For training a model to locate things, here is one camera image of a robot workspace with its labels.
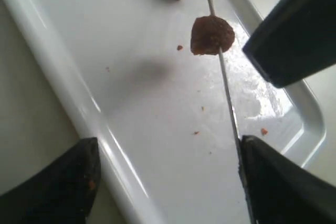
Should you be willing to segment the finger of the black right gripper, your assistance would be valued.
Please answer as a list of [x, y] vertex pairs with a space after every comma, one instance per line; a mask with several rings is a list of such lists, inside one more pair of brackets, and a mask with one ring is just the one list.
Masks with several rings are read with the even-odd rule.
[[334, 65], [335, 0], [280, 0], [243, 52], [276, 88]]

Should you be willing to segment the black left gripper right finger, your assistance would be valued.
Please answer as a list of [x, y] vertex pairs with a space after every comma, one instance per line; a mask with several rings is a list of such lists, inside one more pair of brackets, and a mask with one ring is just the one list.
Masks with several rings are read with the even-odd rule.
[[240, 179], [251, 223], [335, 223], [335, 187], [253, 135], [240, 141]]

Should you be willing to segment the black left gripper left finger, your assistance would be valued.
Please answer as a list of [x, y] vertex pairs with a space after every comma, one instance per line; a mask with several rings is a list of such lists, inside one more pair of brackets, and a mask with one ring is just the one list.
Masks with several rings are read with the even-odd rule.
[[1, 195], [1, 223], [86, 223], [101, 181], [98, 140], [81, 139]]

